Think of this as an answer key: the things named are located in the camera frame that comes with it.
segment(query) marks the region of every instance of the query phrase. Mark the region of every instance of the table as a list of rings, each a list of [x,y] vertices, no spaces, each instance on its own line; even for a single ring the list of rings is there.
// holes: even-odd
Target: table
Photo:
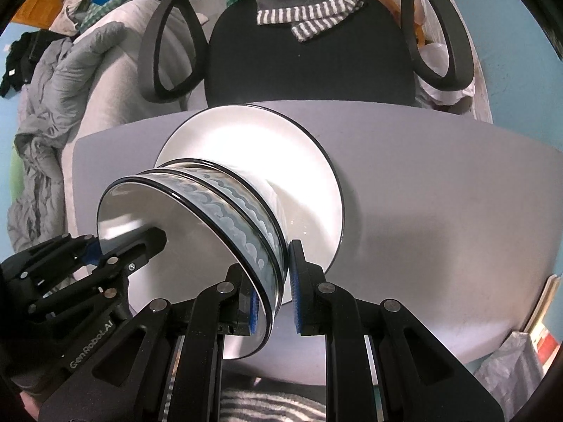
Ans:
[[[344,231],[327,280],[356,298],[396,298],[467,363],[522,328],[552,273],[563,230],[563,154],[431,109],[361,102],[268,102],[329,155],[344,198]],[[74,201],[80,234],[96,233],[103,190],[153,167],[194,112],[80,139]],[[323,385],[324,338],[295,334],[291,304],[238,371]]]

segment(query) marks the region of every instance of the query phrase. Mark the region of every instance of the screw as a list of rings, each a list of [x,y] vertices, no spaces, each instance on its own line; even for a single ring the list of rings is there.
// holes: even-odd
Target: screw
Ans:
[[[162,311],[165,307],[168,306],[168,301],[164,300],[164,298],[156,298],[155,300],[151,301],[148,307],[153,312]]]
[[[106,298],[114,298],[117,295],[117,289],[114,289],[113,287],[111,289],[106,290],[103,295]]]
[[[397,312],[401,309],[401,304],[397,300],[389,299],[385,300],[384,308],[389,312]]]
[[[223,281],[217,284],[217,292],[219,292],[220,294],[228,294],[233,290],[235,290],[235,286],[232,282]]]
[[[319,292],[321,292],[322,294],[331,294],[336,290],[336,287],[334,287],[334,284],[331,284],[330,282],[321,282],[317,288],[319,289]]]

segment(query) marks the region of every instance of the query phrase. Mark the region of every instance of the white plastic bag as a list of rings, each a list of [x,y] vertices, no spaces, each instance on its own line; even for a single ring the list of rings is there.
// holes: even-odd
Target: white plastic bag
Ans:
[[[444,76],[448,71],[449,55],[448,48],[445,44],[432,43],[420,47],[420,56],[426,64],[441,76]],[[465,89],[457,91],[443,91],[432,87],[430,84],[418,78],[420,86],[426,98],[441,106],[451,106],[460,101],[463,97],[473,97],[475,95],[475,77]]]

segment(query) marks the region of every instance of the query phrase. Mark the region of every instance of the blue wave pattern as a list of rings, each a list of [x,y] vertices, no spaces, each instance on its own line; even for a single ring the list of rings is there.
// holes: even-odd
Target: blue wave pattern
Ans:
[[[187,167],[173,167],[173,169],[185,171],[190,173],[192,176],[196,176],[203,182],[216,187],[216,189],[227,195],[227,198],[236,203],[262,232],[268,244],[274,251],[274,255],[278,260],[281,270],[285,272],[286,265],[283,261],[282,246],[280,243],[280,239],[283,238],[278,236],[268,213],[260,204],[260,201],[254,198],[254,195],[248,192],[244,186],[239,184],[228,174],[216,170]]]
[[[223,230],[245,256],[246,261],[262,282],[272,310],[275,309],[277,281],[274,266],[270,262],[268,252],[262,245],[260,238],[254,234],[244,217],[241,217],[219,195],[195,181],[168,173],[147,173],[139,176],[152,179],[172,189],[196,206]]]

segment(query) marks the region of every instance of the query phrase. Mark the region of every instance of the gray blanket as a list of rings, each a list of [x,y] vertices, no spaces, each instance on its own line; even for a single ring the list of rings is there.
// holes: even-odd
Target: gray blanket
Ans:
[[[14,139],[24,162],[24,191],[8,210],[8,234],[15,252],[64,233],[58,152],[84,115],[103,56],[125,36],[125,25],[110,22],[77,44],[68,38],[55,41],[41,57],[27,89],[26,115]]]

